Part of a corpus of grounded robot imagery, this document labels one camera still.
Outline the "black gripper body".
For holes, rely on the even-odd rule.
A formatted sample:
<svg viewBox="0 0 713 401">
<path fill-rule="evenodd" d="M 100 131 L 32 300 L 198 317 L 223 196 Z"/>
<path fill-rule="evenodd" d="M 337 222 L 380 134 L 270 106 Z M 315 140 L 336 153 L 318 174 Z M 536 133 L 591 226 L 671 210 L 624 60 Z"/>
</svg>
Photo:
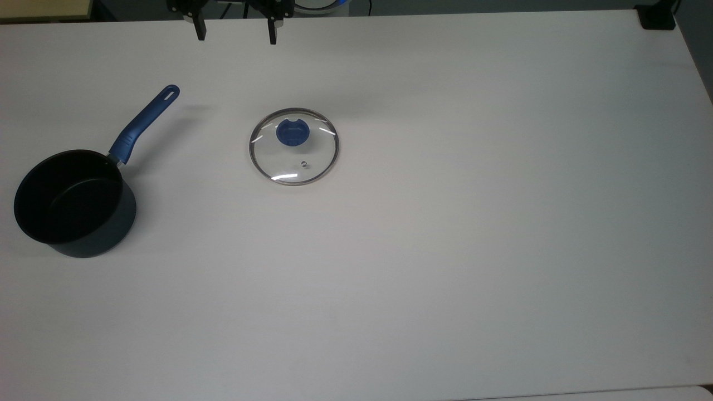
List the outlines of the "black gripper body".
<svg viewBox="0 0 713 401">
<path fill-rule="evenodd" d="M 247 3 L 265 18 L 292 18 L 295 15 L 294 1 L 167 1 L 167 8 L 184 16 L 196 16 L 209 3 Z"/>
</svg>

